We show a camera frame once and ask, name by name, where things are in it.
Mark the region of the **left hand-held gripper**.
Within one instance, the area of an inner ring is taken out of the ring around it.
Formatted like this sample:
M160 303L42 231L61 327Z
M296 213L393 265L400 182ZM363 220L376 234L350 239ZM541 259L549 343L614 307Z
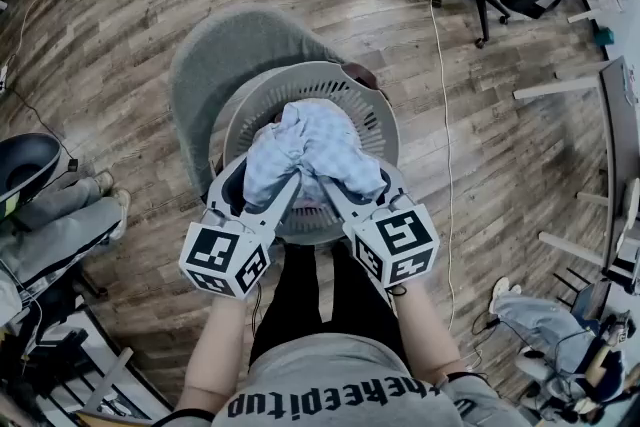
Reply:
M214 178L208 209L189 225L179 258L180 270L196 288L238 300L247 298L270 266L268 249L301 182L296 171L278 183L265 206L250 206L243 193L246 159L241 154ZM243 219L219 211L243 211Z

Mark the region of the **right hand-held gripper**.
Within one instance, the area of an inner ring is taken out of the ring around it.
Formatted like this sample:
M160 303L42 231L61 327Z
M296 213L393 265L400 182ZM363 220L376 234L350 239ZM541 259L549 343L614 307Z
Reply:
M429 272L440 240L422 204L409 194L404 176L380 162L386 186L371 213L371 201L336 179L319 178L333 210L344 222L355 260L384 288L392 288Z

